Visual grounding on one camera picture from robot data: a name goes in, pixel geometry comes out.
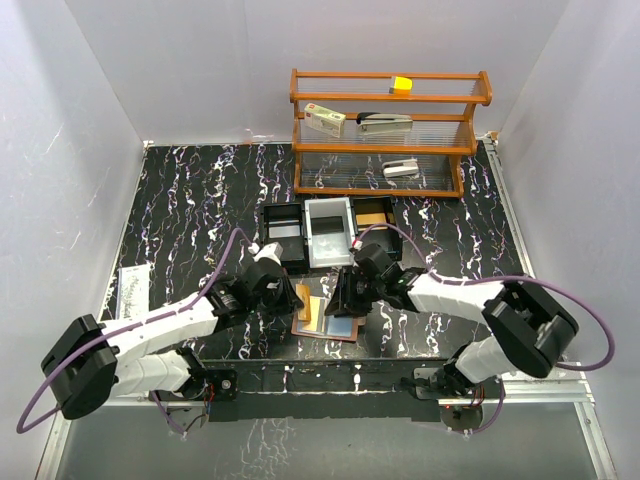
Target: white wall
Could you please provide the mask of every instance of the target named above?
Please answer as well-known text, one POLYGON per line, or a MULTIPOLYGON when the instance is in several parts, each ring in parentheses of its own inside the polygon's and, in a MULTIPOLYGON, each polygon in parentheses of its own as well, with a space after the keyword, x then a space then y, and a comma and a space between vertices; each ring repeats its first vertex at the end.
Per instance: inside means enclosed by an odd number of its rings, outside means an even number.
MULTIPOLYGON (((536 274, 611 323, 612 364, 589 376, 621 478, 638 478, 640 5, 573 0, 500 136, 507 186, 536 274)), ((581 317, 576 350, 606 346, 581 317)))
POLYGON ((49 428, 18 417, 55 339, 100 311, 142 145, 63 0, 0 2, 0 91, 0 477, 22 479, 49 428))
POLYGON ((141 138, 211 143, 290 141, 293 67, 487 70, 499 130, 568 0, 66 1, 141 138))

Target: orange wooden frame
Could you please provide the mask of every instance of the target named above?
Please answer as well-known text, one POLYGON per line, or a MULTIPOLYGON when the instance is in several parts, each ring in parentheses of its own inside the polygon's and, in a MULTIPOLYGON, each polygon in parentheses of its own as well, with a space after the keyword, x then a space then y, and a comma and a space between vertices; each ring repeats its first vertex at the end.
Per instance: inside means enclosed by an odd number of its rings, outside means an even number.
MULTIPOLYGON (((329 195, 396 195, 423 197, 462 197, 464 186, 460 172, 461 157, 474 155, 477 143, 473 129, 473 115, 476 105, 488 106, 493 98, 493 91, 487 72, 469 73, 406 73, 406 72, 299 72, 293 69, 289 88, 289 99, 293 103, 293 150, 296 156, 294 191, 296 193, 329 194, 329 195), (381 79, 392 76, 403 76, 415 80, 475 80, 473 90, 469 95, 397 95, 386 93, 347 93, 347 92, 300 92, 299 79, 302 78, 352 78, 352 79, 381 79), (371 102, 423 102, 423 103, 453 103, 465 105, 461 115, 449 114, 411 114, 416 122, 458 122, 454 137, 454 145, 367 145, 361 143, 310 143, 301 142, 298 138, 299 122, 304 119, 304 112, 299 109, 302 100, 313 101, 371 101, 371 102), (303 152, 318 153, 377 153, 377 154, 423 154, 448 155, 453 179, 453 191, 437 190, 370 190, 348 188, 316 188, 300 185, 302 175, 301 155, 303 152)), ((347 113, 347 121, 353 121, 356 113, 347 113)))

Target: wooden shelf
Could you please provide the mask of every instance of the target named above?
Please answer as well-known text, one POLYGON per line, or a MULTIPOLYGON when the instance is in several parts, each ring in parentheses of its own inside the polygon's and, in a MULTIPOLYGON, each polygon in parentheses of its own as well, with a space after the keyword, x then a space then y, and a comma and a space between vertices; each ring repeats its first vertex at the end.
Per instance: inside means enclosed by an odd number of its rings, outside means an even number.
MULTIPOLYGON (((474 155, 476 139, 473 114, 477 105, 491 103, 492 90, 487 73, 406 73, 406 72, 299 72, 293 69, 289 97, 294 107, 293 149, 296 152, 295 191, 297 193, 346 194, 345 188, 316 188, 301 183, 301 156, 304 154, 354 154, 350 161, 361 162, 363 155, 445 155, 449 156, 453 190, 378 189, 369 195, 417 195, 461 197, 460 157, 474 155), (412 79, 411 93, 389 93, 391 77, 412 79), (299 102, 394 102, 418 104, 460 104, 460 114, 411 114, 411 132, 362 135, 356 129, 357 113, 347 113, 343 134, 335 138, 307 127, 299 102)), ((404 113, 402 107, 394 113, 404 113)))

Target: white stapler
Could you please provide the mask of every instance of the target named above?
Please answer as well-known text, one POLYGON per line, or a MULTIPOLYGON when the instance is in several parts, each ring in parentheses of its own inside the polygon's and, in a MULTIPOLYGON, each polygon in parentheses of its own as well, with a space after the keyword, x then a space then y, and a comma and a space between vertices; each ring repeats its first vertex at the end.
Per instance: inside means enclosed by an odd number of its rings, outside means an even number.
POLYGON ((415 175, 420 169, 418 168, 418 160, 415 158, 407 158, 406 160, 394 160, 393 162, 384 162, 382 164, 382 173, 385 178, 402 177, 405 175, 415 175))
POLYGON ((361 112, 356 117, 356 124, 358 133, 363 135, 407 133, 413 127, 413 120, 411 115, 361 112))

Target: black marble table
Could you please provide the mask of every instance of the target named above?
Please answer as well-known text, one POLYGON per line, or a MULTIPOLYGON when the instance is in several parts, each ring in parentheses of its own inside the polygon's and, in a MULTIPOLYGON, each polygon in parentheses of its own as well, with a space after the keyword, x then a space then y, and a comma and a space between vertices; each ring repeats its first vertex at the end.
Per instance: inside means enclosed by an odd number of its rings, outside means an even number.
MULTIPOLYGON (((471 278, 521 271, 513 238, 482 143, 462 162, 461 200, 398 197, 398 226, 417 240, 444 275, 471 278)), ((117 271, 151 265, 150 309, 198 290, 217 265, 236 226, 257 238, 260 205, 299 200, 293 193, 290 145, 154 147, 144 169, 113 272, 103 319, 113 318, 117 271)), ((249 262, 237 242, 226 265, 239 272, 249 262)), ((405 242, 403 264, 421 262, 405 242)), ((310 274, 312 294, 329 298, 337 271, 310 274)), ((437 313, 416 315, 380 302, 355 343, 291 335, 291 318, 256 316, 217 335, 185 342, 203 361, 241 359, 441 359, 487 335, 484 327, 437 313)))

